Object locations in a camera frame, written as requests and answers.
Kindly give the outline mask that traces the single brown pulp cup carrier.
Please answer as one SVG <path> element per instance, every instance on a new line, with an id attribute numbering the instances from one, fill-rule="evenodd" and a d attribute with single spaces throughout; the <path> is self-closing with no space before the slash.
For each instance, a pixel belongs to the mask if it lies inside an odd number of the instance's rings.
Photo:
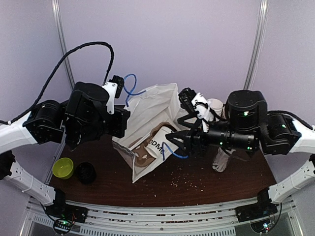
<path id="1" fill-rule="evenodd" d="M 145 146 L 149 143 L 149 141 L 153 138 L 153 136 L 157 133 L 157 131 L 162 127 L 167 126 L 173 130 L 173 132 L 177 131 L 178 129 L 171 125 L 169 122 L 162 122 L 155 128 L 151 130 L 151 132 L 141 138 L 136 139 L 131 144 L 129 144 L 129 148 L 132 152 L 135 153 L 135 165 L 139 168 L 146 168 L 147 166 L 151 165 L 155 161 L 160 161 L 161 159 L 155 159 L 148 152 L 145 150 Z"/>

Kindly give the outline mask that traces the single white paper cup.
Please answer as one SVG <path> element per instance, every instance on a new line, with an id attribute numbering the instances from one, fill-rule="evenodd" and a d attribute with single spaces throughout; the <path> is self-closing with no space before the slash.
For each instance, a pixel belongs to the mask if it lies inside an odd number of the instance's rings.
<path id="1" fill-rule="evenodd" d="M 178 147 L 166 139 L 167 134 L 173 133 L 173 130 L 167 126 L 162 126 L 149 143 L 145 146 L 145 150 L 155 159 L 164 161 L 172 151 L 175 152 Z"/>

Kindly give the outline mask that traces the stack of paper cups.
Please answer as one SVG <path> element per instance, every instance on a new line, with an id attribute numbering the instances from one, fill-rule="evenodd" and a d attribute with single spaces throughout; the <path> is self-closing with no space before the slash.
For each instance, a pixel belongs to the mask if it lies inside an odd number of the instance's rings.
<path id="1" fill-rule="evenodd" d="M 220 100 L 215 99 L 215 98 L 210 98 L 207 100 L 207 102 L 210 108 L 213 109 L 219 117 L 221 117 L 223 103 Z"/>

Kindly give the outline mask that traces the blue checkered paper bag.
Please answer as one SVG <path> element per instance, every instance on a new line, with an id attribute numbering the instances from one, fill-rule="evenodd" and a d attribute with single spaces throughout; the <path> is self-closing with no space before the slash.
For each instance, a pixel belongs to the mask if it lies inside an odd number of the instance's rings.
<path id="1" fill-rule="evenodd" d="M 127 122 L 125 136 L 120 139 L 113 138 L 112 143 L 132 169 L 132 182 L 135 183 L 165 162 L 170 155 L 164 161 L 155 161 L 146 168 L 139 168 L 135 165 L 136 155 L 128 146 L 136 139 L 149 134 L 162 122 L 169 122 L 178 129 L 175 123 L 180 110 L 178 85 L 170 83 L 148 87 L 144 93 L 133 97 L 126 109 L 131 112 L 131 116 Z"/>

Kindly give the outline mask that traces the stack of black cup lids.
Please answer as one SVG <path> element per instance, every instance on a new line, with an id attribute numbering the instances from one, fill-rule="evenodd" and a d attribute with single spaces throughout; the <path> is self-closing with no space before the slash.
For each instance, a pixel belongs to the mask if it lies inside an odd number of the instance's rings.
<path id="1" fill-rule="evenodd" d="M 96 179 L 95 168 L 89 162 L 80 163 L 75 169 L 75 174 L 82 184 L 91 184 Z"/>

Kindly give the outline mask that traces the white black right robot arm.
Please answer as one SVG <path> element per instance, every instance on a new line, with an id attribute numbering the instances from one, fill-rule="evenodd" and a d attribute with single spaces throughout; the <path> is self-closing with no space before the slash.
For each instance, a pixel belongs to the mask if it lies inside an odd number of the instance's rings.
<path id="1" fill-rule="evenodd" d="M 270 111 L 259 91 L 233 91 L 220 117 L 202 94 L 190 88 L 179 93 L 180 105 L 187 115 L 178 119 L 185 127 L 166 135 L 186 156 L 202 154 L 209 146 L 222 150 L 239 149 L 246 153 L 261 150 L 264 154 L 309 153 L 309 160 L 281 183 L 260 191 L 252 212 L 264 216 L 272 207 L 300 190 L 315 178 L 315 128 L 293 113 Z"/>

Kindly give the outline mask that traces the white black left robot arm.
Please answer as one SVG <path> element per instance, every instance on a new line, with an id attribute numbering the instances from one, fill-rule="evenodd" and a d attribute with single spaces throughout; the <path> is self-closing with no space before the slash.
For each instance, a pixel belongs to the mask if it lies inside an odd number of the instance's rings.
<path id="1" fill-rule="evenodd" d="M 122 138 L 130 112 L 115 105 L 114 100 L 119 98 L 123 87 L 121 77 L 103 86 L 77 82 L 67 101 L 46 100 L 16 121 L 1 125 L 1 179 L 13 183 L 42 205 L 51 206 L 59 218 L 67 218 L 71 208 L 65 203 L 64 192 L 25 171 L 12 150 L 47 142 L 65 142 L 71 149 L 76 149 L 82 143 L 99 140 L 104 134 Z"/>

